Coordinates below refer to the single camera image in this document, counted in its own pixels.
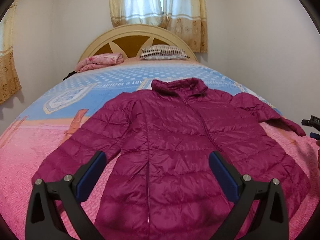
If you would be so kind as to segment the person's right hand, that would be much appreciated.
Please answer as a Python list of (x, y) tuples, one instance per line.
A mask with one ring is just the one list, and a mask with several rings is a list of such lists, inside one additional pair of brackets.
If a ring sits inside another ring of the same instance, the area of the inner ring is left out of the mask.
[(318, 169), (320, 170), (320, 140), (317, 140), (316, 144), (318, 146), (318, 151), (317, 151)]

